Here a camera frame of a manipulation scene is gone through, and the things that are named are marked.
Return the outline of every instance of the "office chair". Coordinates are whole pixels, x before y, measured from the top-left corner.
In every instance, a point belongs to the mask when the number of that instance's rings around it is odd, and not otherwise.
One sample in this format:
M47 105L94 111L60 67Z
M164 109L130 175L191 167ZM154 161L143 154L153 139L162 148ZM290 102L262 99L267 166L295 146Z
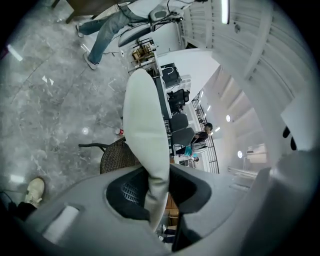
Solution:
M177 90L176 92L169 92L169 106L172 113L180 113L186 102L189 101L189 91L184 91L184 89Z

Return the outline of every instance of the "wire rack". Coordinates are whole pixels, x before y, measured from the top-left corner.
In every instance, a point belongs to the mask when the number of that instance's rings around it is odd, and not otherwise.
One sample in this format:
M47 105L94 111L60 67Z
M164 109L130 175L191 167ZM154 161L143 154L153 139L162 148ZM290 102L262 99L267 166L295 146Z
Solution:
M204 131L205 130L205 125L207 123L207 119L205 117L204 110L202 109L202 107L200 106L200 103L199 103L199 93L192 100L192 105L193 105L193 108L195 110L196 117L198 118L201 130ZM209 160L210 172L214 173L214 174L219 174L219 165L218 165L218 160L217 160L217 154L216 154L214 140L212 139L211 136L209 136L205 140L205 142L206 142L206 144L208 146L208 149L205 152L203 152L203 154L207 154L207 158Z

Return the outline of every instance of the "black chair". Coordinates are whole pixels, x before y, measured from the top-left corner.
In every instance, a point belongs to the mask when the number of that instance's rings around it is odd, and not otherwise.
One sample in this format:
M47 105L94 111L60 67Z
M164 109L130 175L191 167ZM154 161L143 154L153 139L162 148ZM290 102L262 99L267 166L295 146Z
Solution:
M91 143L79 144L78 146L80 148L98 147L103 151L100 161L100 174L104 174L139 164L139 160L132 153L125 141L126 138L123 137L110 145Z
M190 145L194 136L195 131L191 127L173 132L172 136L170 137L170 148L172 149L173 154L176 155L175 145L186 147Z
M180 113L183 109L183 106L186 105L186 102L189 101L189 91L184 89L177 90L176 92L169 92L169 106L172 113Z
M187 128L189 125L187 116L181 113L173 115L168 121L171 133Z

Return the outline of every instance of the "marble floor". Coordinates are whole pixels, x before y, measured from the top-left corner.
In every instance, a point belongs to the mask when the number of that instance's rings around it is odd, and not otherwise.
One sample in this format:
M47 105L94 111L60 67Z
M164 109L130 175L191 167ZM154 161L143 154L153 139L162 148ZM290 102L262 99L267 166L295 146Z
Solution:
M129 62L104 55L97 70L84 62L97 34L79 38L72 8L40 1L8 40L18 53L0 60L0 189L26 191L45 180L44 201L73 183L99 174L102 151L78 144L111 144L121 116ZM107 50L118 51L116 40Z

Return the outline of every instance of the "wicker chair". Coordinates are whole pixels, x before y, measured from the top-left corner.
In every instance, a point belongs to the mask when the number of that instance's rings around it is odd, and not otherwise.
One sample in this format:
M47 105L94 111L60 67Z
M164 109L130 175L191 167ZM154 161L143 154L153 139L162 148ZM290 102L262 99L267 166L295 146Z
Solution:
M105 174L126 167L139 165L139 161L125 143L126 138L121 138L107 145L101 143L79 144L81 148L99 147L103 151L100 162L100 174Z

